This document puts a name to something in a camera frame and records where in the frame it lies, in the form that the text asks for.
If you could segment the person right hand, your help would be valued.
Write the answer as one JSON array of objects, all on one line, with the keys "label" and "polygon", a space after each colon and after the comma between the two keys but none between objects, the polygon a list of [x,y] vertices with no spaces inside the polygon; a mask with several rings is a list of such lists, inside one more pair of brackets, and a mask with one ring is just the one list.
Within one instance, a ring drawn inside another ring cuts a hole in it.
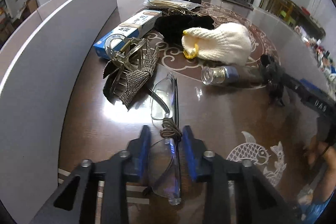
[{"label": "person right hand", "polygon": [[333,146],[319,141],[317,135],[311,138],[310,144],[306,148],[305,156],[307,157],[307,163],[310,169],[312,169],[320,159],[323,159],[328,169],[331,169],[332,172],[335,171],[335,149]]}]

